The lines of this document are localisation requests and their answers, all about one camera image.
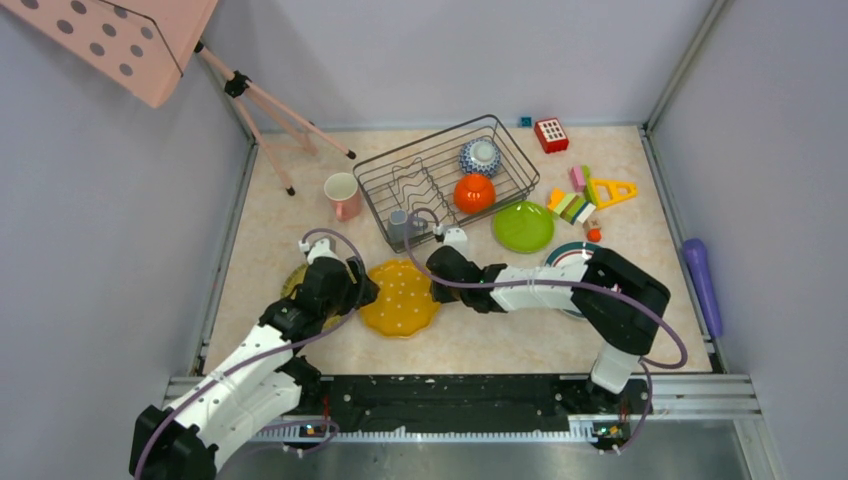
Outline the round bamboo tray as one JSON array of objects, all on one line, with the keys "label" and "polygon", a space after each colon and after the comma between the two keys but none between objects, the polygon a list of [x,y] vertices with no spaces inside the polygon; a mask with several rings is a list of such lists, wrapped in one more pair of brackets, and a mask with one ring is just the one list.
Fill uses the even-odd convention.
[{"label": "round bamboo tray", "polygon": [[[302,283],[302,281],[304,280],[307,268],[308,268],[308,264],[303,263],[303,264],[299,265],[298,267],[296,267],[294,270],[291,271],[291,273],[288,275],[288,277],[283,282],[282,289],[281,289],[281,292],[280,292],[281,298],[287,298],[289,296],[291,296],[292,298],[295,297],[295,290],[297,289],[297,286],[300,285]],[[324,325],[321,329],[321,332],[326,332],[326,331],[329,331],[332,328],[335,328],[341,321],[342,321],[341,315],[335,315],[335,316],[328,318],[324,322]]]}]

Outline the yellow polka dot plate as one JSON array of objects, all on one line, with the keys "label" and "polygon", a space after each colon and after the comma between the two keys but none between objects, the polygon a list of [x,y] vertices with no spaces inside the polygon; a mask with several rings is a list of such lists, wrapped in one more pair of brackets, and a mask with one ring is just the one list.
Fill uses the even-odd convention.
[{"label": "yellow polka dot plate", "polygon": [[359,310],[366,327],[388,338],[409,338],[426,329],[441,304],[431,281],[410,260],[389,260],[368,271],[379,288],[376,300]]}]

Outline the grey mug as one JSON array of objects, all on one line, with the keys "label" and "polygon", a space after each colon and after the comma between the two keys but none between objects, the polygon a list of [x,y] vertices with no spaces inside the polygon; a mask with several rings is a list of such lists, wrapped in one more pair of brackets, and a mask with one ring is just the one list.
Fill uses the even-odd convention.
[{"label": "grey mug", "polygon": [[405,210],[393,210],[386,223],[388,240],[391,244],[402,243],[405,237],[410,239],[429,231],[429,223],[419,216],[410,215]]}]

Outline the orange bowl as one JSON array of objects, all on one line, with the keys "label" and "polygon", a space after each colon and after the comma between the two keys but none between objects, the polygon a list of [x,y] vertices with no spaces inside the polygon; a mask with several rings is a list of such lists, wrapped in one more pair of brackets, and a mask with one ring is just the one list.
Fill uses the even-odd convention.
[{"label": "orange bowl", "polygon": [[482,174],[464,175],[454,188],[453,203],[462,213],[479,213],[493,206],[495,201],[495,186]]}]

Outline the black wire dish rack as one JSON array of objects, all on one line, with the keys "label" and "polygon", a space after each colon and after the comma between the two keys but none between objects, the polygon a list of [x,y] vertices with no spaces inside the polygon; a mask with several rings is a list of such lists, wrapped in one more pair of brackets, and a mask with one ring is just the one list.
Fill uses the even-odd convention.
[{"label": "black wire dish rack", "polygon": [[[453,202],[453,192],[464,177],[460,166],[464,146],[474,140],[491,142],[501,164],[492,178],[495,203],[479,213],[463,213]],[[447,226],[463,227],[525,200],[540,180],[540,173],[509,132],[493,115],[486,114],[363,160],[353,167],[370,212],[391,250],[402,253],[401,239],[389,234],[391,214],[427,208]]]}]

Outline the blue red patterned bowl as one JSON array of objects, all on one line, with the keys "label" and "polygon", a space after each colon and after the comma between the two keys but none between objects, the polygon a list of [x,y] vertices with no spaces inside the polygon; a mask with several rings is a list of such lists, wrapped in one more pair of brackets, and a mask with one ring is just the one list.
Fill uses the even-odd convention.
[{"label": "blue red patterned bowl", "polygon": [[501,166],[502,155],[490,138],[479,137],[461,148],[458,163],[463,174],[479,174],[491,179]]}]

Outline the white plate green rim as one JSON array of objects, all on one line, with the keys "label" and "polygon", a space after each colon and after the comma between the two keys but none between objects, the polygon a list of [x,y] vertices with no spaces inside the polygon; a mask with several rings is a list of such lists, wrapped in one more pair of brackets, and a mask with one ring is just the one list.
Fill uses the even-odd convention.
[{"label": "white plate green rim", "polygon": [[569,242],[553,249],[543,265],[564,270],[572,281],[581,281],[587,266],[586,262],[600,249],[591,242]]}]

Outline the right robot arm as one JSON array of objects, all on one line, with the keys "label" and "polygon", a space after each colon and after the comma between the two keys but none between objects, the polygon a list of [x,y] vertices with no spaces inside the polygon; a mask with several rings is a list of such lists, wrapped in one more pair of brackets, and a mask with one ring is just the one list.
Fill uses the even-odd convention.
[{"label": "right robot arm", "polygon": [[480,267],[466,256],[462,229],[439,229],[437,239],[440,245],[425,263],[436,302],[460,302],[481,314],[579,312],[603,340],[586,385],[589,404],[612,412],[626,400],[626,383],[651,351],[671,299],[663,283],[603,247],[572,267]]}]

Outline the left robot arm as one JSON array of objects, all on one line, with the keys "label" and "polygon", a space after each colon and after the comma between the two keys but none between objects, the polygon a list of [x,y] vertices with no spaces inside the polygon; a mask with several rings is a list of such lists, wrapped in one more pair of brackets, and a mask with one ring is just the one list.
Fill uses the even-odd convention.
[{"label": "left robot arm", "polygon": [[319,404],[319,372],[298,357],[330,334],[332,317],[349,318],[376,298],[359,251],[341,259],[327,228],[302,238],[307,268],[292,294],[270,304],[241,344],[187,393],[136,419],[129,472],[136,479],[213,479],[227,461],[274,418]]}]

